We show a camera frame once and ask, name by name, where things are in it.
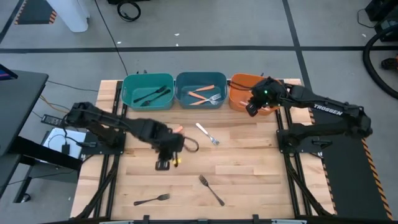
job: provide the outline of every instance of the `butcher block table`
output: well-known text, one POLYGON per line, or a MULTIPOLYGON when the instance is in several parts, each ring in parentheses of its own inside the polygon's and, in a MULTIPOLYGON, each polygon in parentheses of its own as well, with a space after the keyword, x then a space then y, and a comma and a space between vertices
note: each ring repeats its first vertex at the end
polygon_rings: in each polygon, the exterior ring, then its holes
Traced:
MULTIPOLYGON (((103 80, 96 106, 111 112, 117 80, 103 80)), ((300 84, 299 79, 285 79, 300 84)), ((287 127, 283 110, 284 127, 287 127)), ((295 123, 311 124, 308 109, 292 108, 295 123)), ((181 164, 168 171, 156 171, 157 154, 150 145, 127 133, 120 157, 112 220, 252 219, 293 218, 287 173, 279 152, 275 113, 250 117, 231 110, 228 99, 217 110, 183 110, 177 102, 167 111, 127 111, 128 118, 152 118, 171 128, 183 126, 184 135, 196 139, 196 153, 179 154, 181 164), (196 126, 200 123, 220 141, 214 146, 196 126), (198 176, 202 174, 225 202, 222 207, 198 176), (134 206, 134 201, 170 194, 170 199, 134 206)), ((311 193, 330 213, 334 213, 328 185, 319 158, 301 154, 305 181, 311 193)), ((93 156, 80 171, 71 217, 78 215, 97 191, 103 156, 93 156)), ((296 186, 300 212, 303 200, 296 186)), ((103 195, 101 215, 105 214, 108 192, 103 195)))

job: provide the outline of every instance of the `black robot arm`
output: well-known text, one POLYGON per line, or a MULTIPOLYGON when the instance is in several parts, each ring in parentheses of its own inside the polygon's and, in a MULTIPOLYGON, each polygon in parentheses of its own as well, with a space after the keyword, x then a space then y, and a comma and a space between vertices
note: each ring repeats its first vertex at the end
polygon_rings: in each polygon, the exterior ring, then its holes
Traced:
POLYGON ((140 141, 149 143, 159 153, 155 167, 157 170, 169 169, 169 160, 174 159, 177 153, 182 151, 185 140, 182 134, 173 133, 171 128, 159 121, 122 118, 103 111, 89 102, 75 103, 64 119, 68 126, 91 131, 109 147, 116 147, 119 144, 118 132, 115 129, 131 133, 140 141))
POLYGON ((252 87, 246 110, 255 116, 263 106, 284 106, 287 108, 313 108, 342 118, 340 122, 305 126, 293 123, 289 130, 283 131, 283 142, 287 146, 297 147, 300 141, 309 136, 327 136, 346 134, 353 138, 366 138, 372 134, 371 120, 362 106, 342 103, 318 96, 308 88, 299 85, 284 84, 268 77, 252 87))

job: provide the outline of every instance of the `fork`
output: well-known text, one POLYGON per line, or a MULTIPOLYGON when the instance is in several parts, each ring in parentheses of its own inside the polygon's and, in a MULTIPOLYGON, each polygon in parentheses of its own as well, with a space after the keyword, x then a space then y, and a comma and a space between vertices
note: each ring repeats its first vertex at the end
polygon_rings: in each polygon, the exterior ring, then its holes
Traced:
POLYGON ((217 139, 215 139, 211 135, 209 135, 209 133, 199 123, 196 123, 196 126, 200 129, 200 131, 203 131, 203 133, 205 133, 210 138, 210 141, 213 144, 218 145, 220 143, 217 139))
POLYGON ((134 206, 140 205, 142 203, 150 202, 153 200, 167 200, 169 198, 170 198, 170 194, 163 194, 163 195, 158 196, 157 198, 134 202, 134 206))
POLYGON ((225 203, 222 201, 221 198, 219 198, 219 196, 217 196, 216 193, 214 193, 214 191, 210 188, 209 183, 207 182, 206 178, 202 175, 199 176, 199 180, 201 182, 201 184, 203 184, 204 186, 208 187, 211 190, 211 193, 213 193, 213 195, 216 197, 218 203, 220 203, 221 206, 224 206, 225 203))
POLYGON ((207 102, 207 101, 209 101, 212 105, 217 105, 217 104, 218 104, 218 101, 216 101, 216 100, 218 100, 218 99, 220 99, 220 98, 221 98, 221 94, 216 94, 216 95, 214 95, 214 96, 211 96, 211 97, 208 98, 208 99, 201 100, 201 101, 197 101, 197 102, 195 102, 195 103, 191 103, 190 105, 200 105, 200 104, 205 103, 205 102, 207 102))

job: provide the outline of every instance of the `plastic bin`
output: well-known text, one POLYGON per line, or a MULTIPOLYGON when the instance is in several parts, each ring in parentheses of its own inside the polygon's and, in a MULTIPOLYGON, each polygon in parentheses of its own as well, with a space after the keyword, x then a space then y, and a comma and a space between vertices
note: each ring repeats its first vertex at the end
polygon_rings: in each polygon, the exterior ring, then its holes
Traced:
MULTIPOLYGON (((234 85, 233 82, 238 83, 243 86, 252 87, 263 79, 264 79, 264 77, 260 77, 258 75, 250 75, 250 74, 243 74, 243 73, 237 73, 237 74, 233 75, 232 79, 231 79, 232 87, 231 86, 229 87, 229 102, 228 102, 229 107, 233 110, 242 111, 242 112, 247 113, 246 107, 244 105, 242 105, 240 102, 241 101, 247 102, 250 99, 250 97, 253 96, 251 94, 251 91, 249 91, 249 90, 237 90, 237 89, 233 88, 233 87, 236 87, 236 88, 242 89, 242 87, 234 85)), ((259 110, 258 114, 269 115, 272 112, 274 112, 275 110, 277 110, 278 108, 279 107, 274 107, 274 108, 269 109, 269 111, 259 110)))
POLYGON ((135 111, 169 110, 173 106, 174 79, 167 73, 129 75, 123 80, 121 95, 123 103, 135 111), (171 92, 154 100, 149 106, 141 106, 141 104, 162 93, 154 93, 137 103, 133 102, 137 98, 153 93, 164 85, 166 85, 166 90, 171 92))
POLYGON ((226 77, 220 72, 183 72, 175 79, 175 97, 184 109, 217 109, 227 98, 226 77), (205 102, 201 105, 190 105, 201 99, 190 96, 188 92, 210 85, 214 85, 214 89, 195 93, 205 98, 221 93, 221 98, 217 100, 218 104, 205 102))

